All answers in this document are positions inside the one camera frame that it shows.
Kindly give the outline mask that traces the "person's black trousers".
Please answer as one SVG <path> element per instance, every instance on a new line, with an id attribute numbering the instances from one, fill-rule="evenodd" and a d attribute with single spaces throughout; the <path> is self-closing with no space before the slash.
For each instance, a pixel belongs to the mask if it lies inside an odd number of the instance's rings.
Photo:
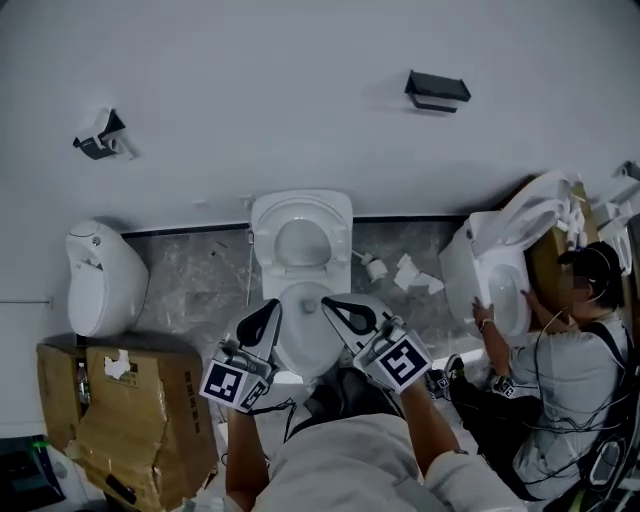
<path id="1" fill-rule="evenodd" d="M 292 430 L 289 439 L 307 428 L 357 416 L 404 417 L 382 388 L 354 368 L 337 368 L 323 376 L 305 400 L 304 407 L 310 417 Z"/>

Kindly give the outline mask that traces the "egg-shaped white toilet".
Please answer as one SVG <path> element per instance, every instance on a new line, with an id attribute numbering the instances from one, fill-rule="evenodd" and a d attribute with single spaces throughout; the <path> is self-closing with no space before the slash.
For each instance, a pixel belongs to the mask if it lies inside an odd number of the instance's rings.
<path id="1" fill-rule="evenodd" d="M 149 283 L 139 254 L 114 229 L 95 220 L 75 225 L 65 246 L 71 273 L 68 316 L 76 334 L 104 338 L 132 328 Z"/>

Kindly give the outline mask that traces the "person's left forearm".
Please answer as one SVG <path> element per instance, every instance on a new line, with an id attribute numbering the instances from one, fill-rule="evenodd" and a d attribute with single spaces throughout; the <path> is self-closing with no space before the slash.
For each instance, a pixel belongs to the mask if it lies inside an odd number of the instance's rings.
<path id="1" fill-rule="evenodd" d="M 227 422 L 226 494 L 250 512 L 270 482 L 265 455 L 253 416 L 231 409 Z"/>

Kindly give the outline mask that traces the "person's white shirt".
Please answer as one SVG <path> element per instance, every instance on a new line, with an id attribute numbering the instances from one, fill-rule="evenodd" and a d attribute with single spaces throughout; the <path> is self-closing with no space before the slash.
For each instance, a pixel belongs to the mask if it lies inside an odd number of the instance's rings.
<path id="1" fill-rule="evenodd" d="M 324 423 L 272 459 L 253 512 L 527 512 L 478 456 L 447 451 L 422 472 L 407 424 L 391 415 Z"/>

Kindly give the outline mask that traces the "black wall fixture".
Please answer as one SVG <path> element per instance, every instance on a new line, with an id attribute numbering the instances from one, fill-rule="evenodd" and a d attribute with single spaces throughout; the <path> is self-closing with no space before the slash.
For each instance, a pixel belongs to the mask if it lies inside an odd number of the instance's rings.
<path id="1" fill-rule="evenodd" d="M 103 140 L 106 137 L 120 136 L 125 129 L 125 123 L 113 108 L 103 108 L 94 124 L 81 130 L 72 145 L 94 161 L 105 159 L 110 151 L 104 146 Z"/>

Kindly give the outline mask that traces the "crumpled white paper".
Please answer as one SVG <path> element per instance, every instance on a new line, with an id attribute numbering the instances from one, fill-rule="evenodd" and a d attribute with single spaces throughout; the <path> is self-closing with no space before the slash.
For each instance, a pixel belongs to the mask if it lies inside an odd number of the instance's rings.
<path id="1" fill-rule="evenodd" d="M 444 283 L 440 279 L 420 271 L 408 254 L 404 254 L 398 261 L 397 272 L 393 282 L 402 291 L 408 291 L 410 288 L 425 287 L 430 295 L 444 289 Z"/>

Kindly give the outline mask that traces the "person's right forearm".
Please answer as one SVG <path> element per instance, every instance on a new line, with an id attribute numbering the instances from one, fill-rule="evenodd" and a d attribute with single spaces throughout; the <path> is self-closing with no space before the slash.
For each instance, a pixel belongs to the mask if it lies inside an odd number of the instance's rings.
<path id="1" fill-rule="evenodd" d="M 460 445 L 423 383 L 416 381 L 404 389 L 400 401 L 416 461 L 425 475 L 440 455 L 458 451 Z"/>

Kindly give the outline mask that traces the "white plastic pipe fitting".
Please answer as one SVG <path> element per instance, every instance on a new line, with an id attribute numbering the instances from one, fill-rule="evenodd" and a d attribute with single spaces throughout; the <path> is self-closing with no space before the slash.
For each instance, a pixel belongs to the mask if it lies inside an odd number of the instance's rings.
<path id="1" fill-rule="evenodd" d="M 360 253 L 356 250 L 353 250 L 352 254 L 360 260 L 371 282 L 380 281 L 388 275 L 388 269 L 384 262 L 373 254 Z"/>

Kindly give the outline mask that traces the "square-backed white toilet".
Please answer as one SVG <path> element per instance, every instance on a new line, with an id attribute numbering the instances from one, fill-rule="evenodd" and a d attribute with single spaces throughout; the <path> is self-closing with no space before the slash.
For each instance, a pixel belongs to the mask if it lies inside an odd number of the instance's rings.
<path id="1" fill-rule="evenodd" d="M 451 314 L 469 335 L 482 337 L 472 314 L 476 299 L 494 307 L 497 329 L 509 343 L 537 324 L 521 294 L 532 289 L 525 251 L 570 212 L 577 180 L 562 171 L 529 178 L 503 204 L 471 213 L 440 252 Z"/>

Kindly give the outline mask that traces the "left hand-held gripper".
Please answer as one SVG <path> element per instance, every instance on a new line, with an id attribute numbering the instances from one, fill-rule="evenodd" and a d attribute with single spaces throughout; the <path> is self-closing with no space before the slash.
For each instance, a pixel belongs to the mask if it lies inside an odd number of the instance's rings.
<path id="1" fill-rule="evenodd" d="M 268 361 L 277 344 L 282 321 L 278 299 L 269 299 L 250 308 L 235 328 L 241 347 L 260 342 L 260 359 L 234 343 L 220 343 L 205 372 L 199 394 L 204 398 L 244 414 L 250 414 L 259 398 L 273 382 L 277 366 Z"/>

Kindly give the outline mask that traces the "black wall shelf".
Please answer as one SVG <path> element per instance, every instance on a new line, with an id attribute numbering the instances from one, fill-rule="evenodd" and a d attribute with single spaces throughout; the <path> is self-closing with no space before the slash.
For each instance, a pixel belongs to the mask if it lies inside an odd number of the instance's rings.
<path id="1" fill-rule="evenodd" d="M 413 106 L 422 111 L 454 114 L 457 105 L 468 103 L 472 96 L 462 79 L 409 72 L 404 93 Z"/>

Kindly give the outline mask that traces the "white toilet bowl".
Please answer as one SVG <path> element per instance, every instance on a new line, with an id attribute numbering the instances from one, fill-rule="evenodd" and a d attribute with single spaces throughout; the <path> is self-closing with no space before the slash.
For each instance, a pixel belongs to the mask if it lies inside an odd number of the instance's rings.
<path id="1" fill-rule="evenodd" d="M 307 379 L 323 375 L 336 363 L 345 345 L 325 316 L 321 300 L 350 291 L 349 270 L 334 274 L 262 271 L 263 297 L 276 299 L 281 305 L 274 351 L 287 369 Z"/>

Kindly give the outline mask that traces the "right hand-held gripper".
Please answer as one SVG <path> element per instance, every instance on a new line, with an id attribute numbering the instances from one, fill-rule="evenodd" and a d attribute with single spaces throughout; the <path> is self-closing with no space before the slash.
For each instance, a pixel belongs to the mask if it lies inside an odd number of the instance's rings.
<path id="1" fill-rule="evenodd" d="M 344 344 L 356 354 L 354 366 L 382 387 L 400 394 L 432 367 L 433 359 L 417 333 L 399 317 L 392 317 L 380 299 L 337 294 L 322 298 L 321 306 Z"/>

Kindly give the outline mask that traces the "black electronic equipment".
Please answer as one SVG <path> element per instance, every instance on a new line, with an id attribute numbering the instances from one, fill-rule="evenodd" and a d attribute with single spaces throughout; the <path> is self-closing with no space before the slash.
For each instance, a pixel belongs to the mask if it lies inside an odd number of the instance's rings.
<path id="1" fill-rule="evenodd" d="M 65 500 L 43 435 L 0 438 L 0 512 L 33 512 Z"/>

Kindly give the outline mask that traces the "torn cardboard box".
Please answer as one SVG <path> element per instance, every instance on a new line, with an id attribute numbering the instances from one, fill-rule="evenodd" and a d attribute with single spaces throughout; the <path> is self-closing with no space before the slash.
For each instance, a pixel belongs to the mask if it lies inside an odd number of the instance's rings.
<path id="1" fill-rule="evenodd" d="M 173 512 L 217 473 L 197 355 L 90 347 L 91 402 L 76 431 L 88 480 L 140 512 Z"/>

